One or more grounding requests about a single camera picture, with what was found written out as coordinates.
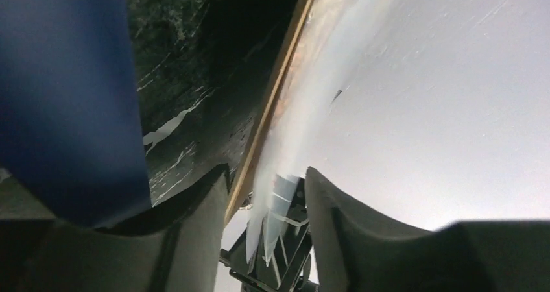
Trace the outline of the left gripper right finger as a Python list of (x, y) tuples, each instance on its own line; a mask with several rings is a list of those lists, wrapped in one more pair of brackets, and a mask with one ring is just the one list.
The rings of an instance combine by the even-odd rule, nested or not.
[(390, 218), (309, 168), (305, 200), (321, 291), (548, 291), (548, 221)]

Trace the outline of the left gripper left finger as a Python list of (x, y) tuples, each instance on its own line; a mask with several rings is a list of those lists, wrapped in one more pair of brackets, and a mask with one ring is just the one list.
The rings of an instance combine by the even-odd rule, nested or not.
[(1, 220), (2, 291), (213, 291), (230, 187), (215, 166), (113, 228)]

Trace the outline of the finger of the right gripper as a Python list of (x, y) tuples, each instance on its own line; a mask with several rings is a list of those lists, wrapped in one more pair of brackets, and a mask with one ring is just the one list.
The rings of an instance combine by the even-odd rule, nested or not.
[(298, 180), (288, 214), (278, 221), (282, 223), (282, 234), (272, 242), (274, 251), (269, 262), (262, 254), (263, 242), (254, 257), (246, 261), (246, 232), (230, 250), (220, 251), (219, 261), (229, 268), (230, 276), (240, 281), (241, 291), (318, 291), (318, 284), (309, 280), (313, 244), (303, 178)]

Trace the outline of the clear glass pane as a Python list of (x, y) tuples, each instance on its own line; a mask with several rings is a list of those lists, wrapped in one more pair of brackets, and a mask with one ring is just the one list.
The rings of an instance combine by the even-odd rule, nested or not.
[(313, 246), (318, 266), (344, 265), (340, 228), (334, 217), (339, 213), (337, 197), (344, 192), (319, 170), (305, 166), (307, 153), (323, 120), (329, 112), (307, 114), (292, 111), (268, 131), (262, 146), (253, 181), (253, 208), (246, 235), (246, 257), (251, 258), (259, 244), (269, 262), (284, 225), (290, 224), (288, 213), (301, 175), (305, 175), (307, 220), (312, 224)]

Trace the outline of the mountain photo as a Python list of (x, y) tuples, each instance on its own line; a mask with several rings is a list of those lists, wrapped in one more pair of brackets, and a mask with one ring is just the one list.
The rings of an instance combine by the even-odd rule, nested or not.
[(278, 179), (304, 175), (332, 111), (385, 56), (380, 37), (401, 2), (298, 0), (237, 169), (226, 222), (247, 195), (262, 217), (280, 197)]

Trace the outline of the blue photo frame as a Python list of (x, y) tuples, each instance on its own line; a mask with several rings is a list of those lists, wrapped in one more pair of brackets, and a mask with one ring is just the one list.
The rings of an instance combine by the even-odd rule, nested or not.
[(78, 225), (151, 207), (125, 0), (1, 0), (1, 165)]

